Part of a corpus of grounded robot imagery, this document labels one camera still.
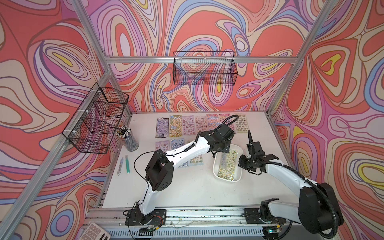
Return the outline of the blue red animal sticker sheet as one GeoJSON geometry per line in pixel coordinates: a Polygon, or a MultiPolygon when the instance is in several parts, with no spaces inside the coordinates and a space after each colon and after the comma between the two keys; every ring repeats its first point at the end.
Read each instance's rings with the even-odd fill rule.
{"type": "Polygon", "coordinates": [[[218,114],[207,114],[208,130],[214,130],[221,125],[220,116],[218,114]]]}

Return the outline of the pink yellow pastel sticker sheet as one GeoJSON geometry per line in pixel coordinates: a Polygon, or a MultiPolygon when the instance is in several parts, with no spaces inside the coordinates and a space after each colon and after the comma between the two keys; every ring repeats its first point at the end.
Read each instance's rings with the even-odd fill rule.
{"type": "MultiPolygon", "coordinates": [[[[231,114],[219,114],[220,123],[222,123],[226,118],[228,118],[230,116],[231,116],[231,114]]],[[[235,134],[237,133],[235,124],[230,124],[229,127],[235,132],[235,134]]]]}

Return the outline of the pink bonbon sticker sheet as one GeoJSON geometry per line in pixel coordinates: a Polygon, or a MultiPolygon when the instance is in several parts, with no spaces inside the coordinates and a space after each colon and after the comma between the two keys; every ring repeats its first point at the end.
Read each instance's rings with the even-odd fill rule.
{"type": "Polygon", "coordinates": [[[196,124],[197,133],[201,133],[209,130],[207,116],[196,116],[195,124],[196,124]]]}

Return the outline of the green cream sticker sheet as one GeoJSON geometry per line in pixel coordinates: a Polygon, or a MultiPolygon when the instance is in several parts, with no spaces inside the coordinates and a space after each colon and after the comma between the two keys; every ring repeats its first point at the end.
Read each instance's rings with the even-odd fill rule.
{"type": "Polygon", "coordinates": [[[235,128],[237,133],[247,133],[249,130],[247,116],[244,114],[238,114],[238,117],[239,118],[235,122],[235,128]]]}

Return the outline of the white plastic storage tray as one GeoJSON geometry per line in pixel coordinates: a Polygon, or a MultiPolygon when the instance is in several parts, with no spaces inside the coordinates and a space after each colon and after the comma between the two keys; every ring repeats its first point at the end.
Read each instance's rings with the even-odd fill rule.
{"type": "Polygon", "coordinates": [[[225,182],[236,183],[242,178],[242,169],[239,167],[240,156],[243,149],[237,145],[230,145],[228,153],[217,153],[213,165],[214,176],[225,182]]]}

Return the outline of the green animal sticker sheet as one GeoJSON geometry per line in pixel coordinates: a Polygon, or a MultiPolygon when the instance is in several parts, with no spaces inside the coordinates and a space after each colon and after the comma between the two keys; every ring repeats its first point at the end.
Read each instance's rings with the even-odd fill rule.
{"type": "Polygon", "coordinates": [[[222,153],[217,176],[220,179],[233,182],[235,180],[236,161],[238,152],[230,150],[229,153],[222,153]]]}

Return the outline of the green dinosaur sticker sheet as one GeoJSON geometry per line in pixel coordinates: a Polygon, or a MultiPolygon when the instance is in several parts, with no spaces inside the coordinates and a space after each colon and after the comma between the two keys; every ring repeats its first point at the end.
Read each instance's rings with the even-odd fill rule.
{"type": "Polygon", "coordinates": [[[188,161],[188,166],[189,167],[194,167],[194,166],[201,166],[204,164],[203,156],[198,155],[194,157],[193,159],[188,161]]]}

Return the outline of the pink puffy sticker sheet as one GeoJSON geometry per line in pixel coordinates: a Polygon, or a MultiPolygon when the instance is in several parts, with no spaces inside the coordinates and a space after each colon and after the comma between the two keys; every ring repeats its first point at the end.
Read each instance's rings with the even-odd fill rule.
{"type": "Polygon", "coordinates": [[[184,136],[192,136],[196,134],[194,116],[182,116],[182,128],[184,136]]]}

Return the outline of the blue penguin sticker sheet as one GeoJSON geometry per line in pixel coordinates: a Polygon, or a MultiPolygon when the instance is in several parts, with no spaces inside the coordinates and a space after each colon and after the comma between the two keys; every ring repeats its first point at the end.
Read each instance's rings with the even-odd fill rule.
{"type": "MultiPolygon", "coordinates": [[[[184,138],[171,140],[171,150],[178,149],[182,147],[184,144],[185,144],[184,138]]],[[[181,166],[179,166],[179,168],[187,168],[188,166],[189,166],[189,163],[185,162],[181,166]]]]}

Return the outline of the yellow green sticker sheet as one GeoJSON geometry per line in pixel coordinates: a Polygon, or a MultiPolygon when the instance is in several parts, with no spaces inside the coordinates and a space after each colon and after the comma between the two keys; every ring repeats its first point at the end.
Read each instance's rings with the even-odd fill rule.
{"type": "Polygon", "coordinates": [[[170,127],[169,127],[169,137],[178,138],[183,134],[182,131],[182,116],[181,115],[173,115],[170,116],[170,127]]]}

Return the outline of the lilac puffy sticker sheet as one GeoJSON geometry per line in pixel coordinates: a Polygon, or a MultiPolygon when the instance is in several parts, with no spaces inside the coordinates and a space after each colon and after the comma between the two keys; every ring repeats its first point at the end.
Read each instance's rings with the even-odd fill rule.
{"type": "Polygon", "coordinates": [[[169,140],[158,141],[155,143],[155,150],[162,150],[164,153],[171,149],[171,144],[169,140]]]}

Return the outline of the purple holographic sticker sheet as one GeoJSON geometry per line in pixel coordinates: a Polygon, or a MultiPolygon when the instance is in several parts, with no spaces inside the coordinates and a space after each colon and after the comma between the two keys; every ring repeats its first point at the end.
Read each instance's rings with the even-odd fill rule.
{"type": "Polygon", "coordinates": [[[169,118],[159,118],[156,121],[156,136],[159,138],[169,137],[169,118]]]}

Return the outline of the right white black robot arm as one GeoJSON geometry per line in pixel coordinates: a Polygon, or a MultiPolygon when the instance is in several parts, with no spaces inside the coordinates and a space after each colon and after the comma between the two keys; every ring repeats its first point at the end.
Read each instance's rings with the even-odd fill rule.
{"type": "Polygon", "coordinates": [[[242,155],[239,167],[249,174],[260,176],[268,174],[283,183],[299,199],[297,204],[284,203],[278,198],[262,201],[257,216],[259,220],[270,223],[282,218],[291,223],[301,224],[308,232],[325,239],[336,236],[344,217],[333,187],[327,183],[319,184],[300,174],[292,167],[283,164],[273,154],[266,154],[260,142],[253,141],[248,132],[249,156],[242,155]]]}

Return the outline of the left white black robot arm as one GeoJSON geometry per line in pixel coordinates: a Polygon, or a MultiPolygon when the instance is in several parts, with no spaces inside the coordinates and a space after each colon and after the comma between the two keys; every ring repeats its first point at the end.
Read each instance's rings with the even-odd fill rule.
{"type": "Polygon", "coordinates": [[[152,153],[145,175],[139,175],[146,182],[146,190],[142,200],[136,202],[135,210],[146,217],[155,210],[157,194],[165,190],[172,183],[174,170],[199,155],[212,153],[229,153],[230,144],[235,132],[230,125],[239,119],[238,115],[227,117],[213,130],[197,133],[194,141],[175,150],[164,152],[156,150],[145,152],[140,157],[152,153]]]}

